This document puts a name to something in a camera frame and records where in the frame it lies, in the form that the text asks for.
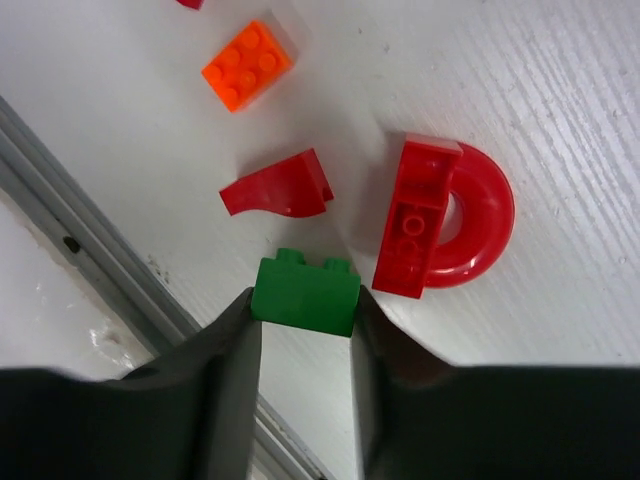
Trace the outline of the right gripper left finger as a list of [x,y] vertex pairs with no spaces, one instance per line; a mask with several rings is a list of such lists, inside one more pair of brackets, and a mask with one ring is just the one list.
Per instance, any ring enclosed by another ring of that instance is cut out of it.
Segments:
[[107,479],[244,479],[262,327],[245,289],[209,326],[110,387],[124,395]]

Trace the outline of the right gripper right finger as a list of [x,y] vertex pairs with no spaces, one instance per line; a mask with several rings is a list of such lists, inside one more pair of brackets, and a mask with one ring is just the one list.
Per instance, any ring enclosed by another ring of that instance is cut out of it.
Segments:
[[350,352],[360,477],[416,478],[434,450],[426,393],[455,367],[391,321],[364,286]]

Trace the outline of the green lego brick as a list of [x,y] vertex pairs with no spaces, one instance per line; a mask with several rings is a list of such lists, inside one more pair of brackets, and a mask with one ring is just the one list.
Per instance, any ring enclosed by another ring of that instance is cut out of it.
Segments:
[[262,322],[349,338],[360,287],[345,259],[309,265],[301,251],[280,248],[260,261],[251,313]]

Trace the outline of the red dome lego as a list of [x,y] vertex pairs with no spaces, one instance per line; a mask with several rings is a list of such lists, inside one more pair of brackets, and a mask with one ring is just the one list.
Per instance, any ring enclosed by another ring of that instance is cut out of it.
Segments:
[[511,186],[486,153],[408,133],[372,287],[418,299],[472,281],[502,255],[514,223]]

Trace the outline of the red slope lego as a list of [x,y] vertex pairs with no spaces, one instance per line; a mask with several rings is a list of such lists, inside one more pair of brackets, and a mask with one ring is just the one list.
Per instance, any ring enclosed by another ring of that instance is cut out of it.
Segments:
[[314,149],[242,176],[219,195],[231,216],[259,210],[308,218],[324,213],[327,203],[334,199]]

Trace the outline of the small red tile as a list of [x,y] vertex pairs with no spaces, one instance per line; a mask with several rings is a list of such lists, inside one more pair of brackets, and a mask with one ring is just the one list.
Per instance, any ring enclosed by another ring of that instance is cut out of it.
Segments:
[[177,0],[177,2],[191,10],[200,10],[204,0]]

